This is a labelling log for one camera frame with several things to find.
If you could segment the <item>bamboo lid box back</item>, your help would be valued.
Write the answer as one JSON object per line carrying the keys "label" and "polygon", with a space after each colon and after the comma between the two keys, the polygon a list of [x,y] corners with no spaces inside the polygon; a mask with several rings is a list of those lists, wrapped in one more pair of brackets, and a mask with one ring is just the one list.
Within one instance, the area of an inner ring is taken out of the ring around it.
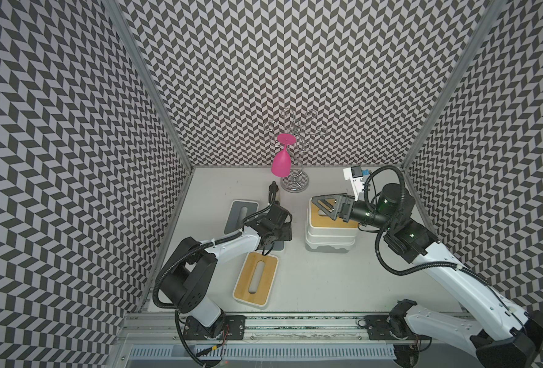
{"label": "bamboo lid box back", "polygon": [[329,228],[337,228],[340,230],[357,229],[358,225],[355,221],[345,222],[341,218],[337,218],[336,220],[331,219],[312,201],[309,202],[308,224],[318,231]]}

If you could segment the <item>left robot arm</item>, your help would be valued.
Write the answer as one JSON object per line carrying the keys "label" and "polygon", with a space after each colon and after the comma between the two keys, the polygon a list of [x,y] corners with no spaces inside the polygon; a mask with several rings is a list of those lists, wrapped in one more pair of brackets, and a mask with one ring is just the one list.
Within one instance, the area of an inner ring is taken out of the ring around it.
{"label": "left robot arm", "polygon": [[291,221],[290,211],[273,203],[222,238],[183,239],[155,278],[152,302],[158,308],[185,314],[186,322],[198,323],[208,337],[219,337],[226,329],[226,315],[207,297],[216,267],[274,242],[290,240]]}

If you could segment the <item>grey lid box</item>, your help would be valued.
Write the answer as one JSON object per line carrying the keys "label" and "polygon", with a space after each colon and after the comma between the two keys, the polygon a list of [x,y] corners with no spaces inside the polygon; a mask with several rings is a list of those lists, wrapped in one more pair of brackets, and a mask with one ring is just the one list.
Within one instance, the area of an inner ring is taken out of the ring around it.
{"label": "grey lid box", "polygon": [[224,234],[228,235],[238,230],[243,220],[255,213],[259,208],[259,204],[250,200],[234,200],[230,207],[230,212],[227,217],[226,225],[224,228]]}
{"label": "grey lid box", "polygon": [[276,241],[272,244],[272,251],[284,251],[285,241]]}

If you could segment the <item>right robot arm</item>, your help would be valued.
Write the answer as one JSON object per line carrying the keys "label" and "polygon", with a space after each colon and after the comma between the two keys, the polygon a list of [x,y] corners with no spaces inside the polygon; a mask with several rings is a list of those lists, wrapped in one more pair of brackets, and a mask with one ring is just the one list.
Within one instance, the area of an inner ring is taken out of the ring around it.
{"label": "right robot arm", "polygon": [[315,196],[311,202],[334,221],[385,228],[383,240],[410,266],[403,274],[424,271],[475,319],[469,322],[403,299],[387,319],[393,337],[431,337],[471,354],[484,367],[529,367],[542,351],[543,312],[524,310],[466,268],[434,233],[412,219],[415,199],[401,185],[385,185],[376,200],[335,194]]}

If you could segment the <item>bamboo lid box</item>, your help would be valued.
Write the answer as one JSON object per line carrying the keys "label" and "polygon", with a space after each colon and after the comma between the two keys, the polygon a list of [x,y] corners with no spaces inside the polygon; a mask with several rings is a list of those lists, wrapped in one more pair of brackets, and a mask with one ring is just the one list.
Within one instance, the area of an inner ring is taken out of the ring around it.
{"label": "bamboo lid box", "polygon": [[345,222],[341,218],[337,218],[336,220],[331,219],[312,201],[309,202],[308,224],[318,231],[329,228],[337,228],[340,230],[357,229],[358,225],[355,221]]}
{"label": "bamboo lid box", "polygon": [[274,285],[279,259],[274,255],[248,253],[233,290],[239,303],[265,309]]}
{"label": "bamboo lid box", "polygon": [[331,227],[307,227],[307,234],[309,238],[317,239],[331,239],[331,241],[344,242],[345,239],[354,239],[357,237],[359,230],[354,228],[331,228]]}

